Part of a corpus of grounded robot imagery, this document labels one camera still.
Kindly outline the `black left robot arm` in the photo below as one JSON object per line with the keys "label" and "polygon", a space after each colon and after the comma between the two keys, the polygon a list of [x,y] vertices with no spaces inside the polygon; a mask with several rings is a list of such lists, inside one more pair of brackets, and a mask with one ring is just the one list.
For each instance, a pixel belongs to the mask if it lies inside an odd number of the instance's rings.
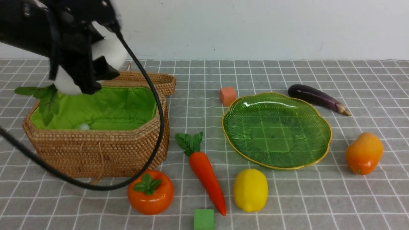
{"label": "black left robot arm", "polygon": [[110,0],[2,0],[1,43],[47,57],[48,78],[65,94],[92,95],[120,75],[127,51],[93,22],[121,30]]}

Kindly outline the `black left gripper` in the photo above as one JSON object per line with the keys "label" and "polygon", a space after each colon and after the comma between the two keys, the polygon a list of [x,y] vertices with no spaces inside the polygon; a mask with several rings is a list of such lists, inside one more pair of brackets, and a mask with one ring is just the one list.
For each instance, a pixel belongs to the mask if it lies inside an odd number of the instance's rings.
{"label": "black left gripper", "polygon": [[67,73],[80,93],[93,95],[101,90],[97,81],[113,80],[120,72],[104,56],[93,61],[92,49],[83,48],[79,32],[91,27],[92,43],[105,36],[93,25],[109,32],[121,31],[122,21],[114,0],[21,0],[19,1],[19,48],[47,58],[51,57],[51,29],[55,23],[62,32],[63,58],[70,58]]}

